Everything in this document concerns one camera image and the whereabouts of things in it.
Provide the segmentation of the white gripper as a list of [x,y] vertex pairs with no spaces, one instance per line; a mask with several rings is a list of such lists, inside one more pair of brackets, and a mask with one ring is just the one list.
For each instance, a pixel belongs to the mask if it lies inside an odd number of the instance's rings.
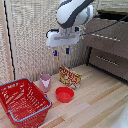
[[[76,44],[79,41],[80,28],[51,29],[47,32],[46,37],[46,45],[49,47]],[[53,55],[57,56],[57,53],[57,48],[54,48]],[[70,54],[70,47],[66,47],[66,54]]]

